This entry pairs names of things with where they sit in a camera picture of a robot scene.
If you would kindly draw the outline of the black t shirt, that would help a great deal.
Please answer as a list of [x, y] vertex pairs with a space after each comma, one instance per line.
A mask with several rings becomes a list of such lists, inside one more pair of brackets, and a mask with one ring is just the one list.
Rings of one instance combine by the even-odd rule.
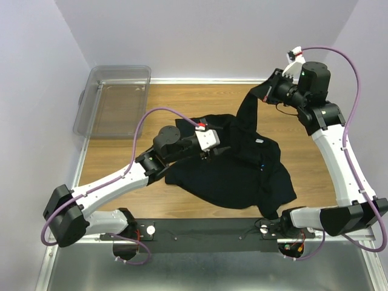
[[256, 96], [248, 93], [235, 115], [211, 114], [193, 120], [216, 127], [221, 154], [175, 162], [167, 171], [166, 184], [223, 208], [256, 206], [267, 219], [277, 219], [279, 207], [296, 200], [278, 143], [257, 131]]

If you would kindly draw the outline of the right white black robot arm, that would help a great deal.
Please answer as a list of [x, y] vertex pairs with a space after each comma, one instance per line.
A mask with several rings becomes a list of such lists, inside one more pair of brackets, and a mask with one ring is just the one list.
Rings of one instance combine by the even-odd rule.
[[333, 182], [336, 205], [302, 207], [288, 212], [279, 222], [280, 233], [288, 238], [301, 228], [323, 230], [330, 236], [345, 235], [371, 227], [377, 215], [387, 213], [387, 199], [378, 198], [365, 180], [350, 142], [343, 136], [345, 119], [340, 108], [328, 101], [330, 71], [321, 62], [300, 65], [297, 84], [292, 75], [275, 69], [269, 88], [260, 99], [268, 104], [284, 104], [297, 111], [299, 122], [319, 148]]

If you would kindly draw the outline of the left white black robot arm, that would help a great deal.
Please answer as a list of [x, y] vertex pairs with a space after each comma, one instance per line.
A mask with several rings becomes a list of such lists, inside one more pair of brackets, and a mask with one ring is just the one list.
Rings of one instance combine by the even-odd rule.
[[55, 238], [52, 244], [68, 247], [84, 235], [98, 233], [114, 233], [121, 239], [129, 239], [135, 228], [128, 210], [98, 209], [125, 193], [159, 181], [173, 162], [217, 155], [221, 143], [218, 131], [220, 127], [201, 122], [193, 135], [183, 137], [177, 127], [167, 125], [154, 137], [151, 148], [124, 168], [84, 186], [56, 187], [43, 211], [43, 229], [51, 231]]

